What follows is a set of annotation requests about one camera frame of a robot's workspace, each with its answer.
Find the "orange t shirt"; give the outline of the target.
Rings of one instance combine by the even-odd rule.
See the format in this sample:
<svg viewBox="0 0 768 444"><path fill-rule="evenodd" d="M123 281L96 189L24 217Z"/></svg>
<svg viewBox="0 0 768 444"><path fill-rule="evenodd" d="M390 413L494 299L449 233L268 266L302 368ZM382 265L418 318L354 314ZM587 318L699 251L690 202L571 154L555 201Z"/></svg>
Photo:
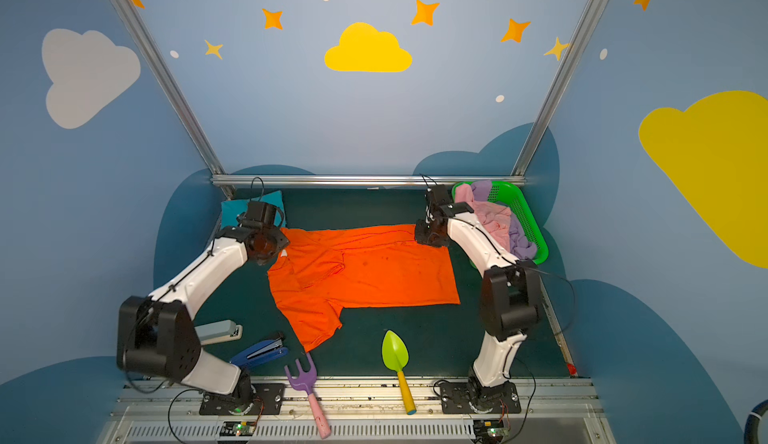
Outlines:
<svg viewBox="0 0 768 444"><path fill-rule="evenodd" d="M289 245L267 272L269 287L306 351L342 327L347 308L460 303L448 249L418 243L413 224L283 232Z"/></svg>

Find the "green plastic basket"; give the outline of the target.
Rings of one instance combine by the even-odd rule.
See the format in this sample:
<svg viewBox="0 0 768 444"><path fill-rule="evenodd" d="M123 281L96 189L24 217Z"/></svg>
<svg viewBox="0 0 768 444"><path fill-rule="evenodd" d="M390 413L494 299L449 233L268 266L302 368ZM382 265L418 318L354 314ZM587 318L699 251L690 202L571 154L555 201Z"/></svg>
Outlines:
<svg viewBox="0 0 768 444"><path fill-rule="evenodd" d="M452 188L453 199L456 186L464 183L472 184L474 182L476 181L455 184ZM496 180L492 182L493 187L490 191L490 200L494 203L508 206L516 214L527 238L538 247L535 257L530 260L533 260L535 264L542 264L549 256L549 248L521 189L508 182Z"/></svg>

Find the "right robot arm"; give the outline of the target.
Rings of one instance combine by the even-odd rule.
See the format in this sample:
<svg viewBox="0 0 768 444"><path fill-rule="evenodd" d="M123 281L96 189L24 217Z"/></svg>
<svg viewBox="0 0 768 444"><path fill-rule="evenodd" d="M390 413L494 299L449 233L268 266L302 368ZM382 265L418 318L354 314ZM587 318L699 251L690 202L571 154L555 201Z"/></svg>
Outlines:
<svg viewBox="0 0 768 444"><path fill-rule="evenodd" d="M482 277L484 337L468 393L474 400L497 396L509 388L509 370L527 331L543 317L538 267L507 252L469 204L453 200L447 186L428 184L425 199L426 216L416 224L415 240L432 247L458 244Z"/></svg>

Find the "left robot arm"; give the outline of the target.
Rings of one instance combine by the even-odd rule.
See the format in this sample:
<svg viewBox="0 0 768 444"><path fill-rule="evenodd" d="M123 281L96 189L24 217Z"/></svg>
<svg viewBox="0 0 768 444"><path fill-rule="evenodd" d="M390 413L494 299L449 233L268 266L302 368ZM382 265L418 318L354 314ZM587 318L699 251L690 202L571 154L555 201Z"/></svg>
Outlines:
<svg viewBox="0 0 768 444"><path fill-rule="evenodd" d="M165 285L120 306L116 364L140 374L222 397L241 409L253 400L248 373L205 351L194 318L213 292L249 261L271 262L289 240L284 211L251 200L236 226L221 228L203 252Z"/></svg>

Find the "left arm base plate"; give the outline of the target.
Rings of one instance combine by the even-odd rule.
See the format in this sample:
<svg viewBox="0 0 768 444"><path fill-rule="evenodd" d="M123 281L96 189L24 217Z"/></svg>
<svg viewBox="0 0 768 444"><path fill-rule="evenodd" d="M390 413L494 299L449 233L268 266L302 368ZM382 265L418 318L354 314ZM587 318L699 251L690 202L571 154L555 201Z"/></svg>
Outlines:
<svg viewBox="0 0 768 444"><path fill-rule="evenodd" d="M252 383L249 393L221 395L204 393L199 408L202 416L277 415L282 407L285 385L281 383Z"/></svg>

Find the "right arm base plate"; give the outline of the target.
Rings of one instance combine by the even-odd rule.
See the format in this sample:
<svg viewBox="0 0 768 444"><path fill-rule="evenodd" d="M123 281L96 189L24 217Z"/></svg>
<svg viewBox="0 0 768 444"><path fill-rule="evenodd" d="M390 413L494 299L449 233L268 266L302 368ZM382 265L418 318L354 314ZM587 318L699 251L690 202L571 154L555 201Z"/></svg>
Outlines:
<svg viewBox="0 0 768 444"><path fill-rule="evenodd" d="M495 387L475 382L440 379L433 384L444 414L520 414L520 398L515 385L507 381Z"/></svg>

